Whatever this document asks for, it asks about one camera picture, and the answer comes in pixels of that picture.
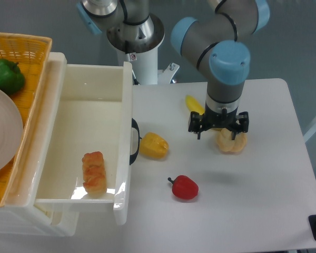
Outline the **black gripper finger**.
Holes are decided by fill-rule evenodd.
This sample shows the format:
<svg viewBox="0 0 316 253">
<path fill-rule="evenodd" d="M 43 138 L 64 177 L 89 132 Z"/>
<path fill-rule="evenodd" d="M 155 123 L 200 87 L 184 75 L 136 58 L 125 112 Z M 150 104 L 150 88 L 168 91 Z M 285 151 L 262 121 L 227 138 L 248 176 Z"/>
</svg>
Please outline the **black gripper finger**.
<svg viewBox="0 0 316 253">
<path fill-rule="evenodd" d="M 231 140 L 235 140 L 240 133 L 248 133 L 249 131 L 249 113 L 241 112 L 236 116 L 236 121 L 230 125 Z"/>
<path fill-rule="evenodd" d="M 189 122 L 188 122 L 188 132 L 197 135 L 197 139 L 201 138 L 201 133 L 206 131 L 206 122 L 204 114 L 199 114 L 196 111 L 191 111 Z"/>
</svg>

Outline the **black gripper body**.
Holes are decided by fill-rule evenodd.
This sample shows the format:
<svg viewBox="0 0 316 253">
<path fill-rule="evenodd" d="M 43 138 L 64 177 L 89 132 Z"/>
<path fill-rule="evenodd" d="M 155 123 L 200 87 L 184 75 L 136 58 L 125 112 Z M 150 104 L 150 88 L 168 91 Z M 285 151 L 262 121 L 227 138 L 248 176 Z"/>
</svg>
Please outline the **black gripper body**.
<svg viewBox="0 0 316 253">
<path fill-rule="evenodd" d="M 236 123 L 237 110 L 222 114 L 222 112 L 214 112 L 206 106 L 200 121 L 200 131 L 207 131 L 211 128 L 227 128 L 230 131 L 238 130 L 239 127 Z"/>
</svg>

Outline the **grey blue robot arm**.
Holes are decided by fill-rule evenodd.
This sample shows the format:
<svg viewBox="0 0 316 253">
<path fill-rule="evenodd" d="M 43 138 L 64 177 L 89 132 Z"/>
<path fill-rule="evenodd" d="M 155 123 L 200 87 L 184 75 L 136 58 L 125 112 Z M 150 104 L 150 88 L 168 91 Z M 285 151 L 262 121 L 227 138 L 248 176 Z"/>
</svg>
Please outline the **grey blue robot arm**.
<svg viewBox="0 0 316 253">
<path fill-rule="evenodd" d="M 173 27 L 170 41 L 208 81 L 204 113 L 191 113 L 189 131 L 201 134 L 225 128 L 235 139 L 249 128 L 247 112 L 238 113 L 250 52 L 242 38 L 269 20 L 267 1 L 210 1 L 211 20 L 186 17 Z M 149 11 L 148 1 L 80 1 L 78 13 L 93 34 L 106 32 L 118 62 L 130 62 L 136 84 L 157 84 L 157 50 L 165 37 L 162 21 Z"/>
</svg>

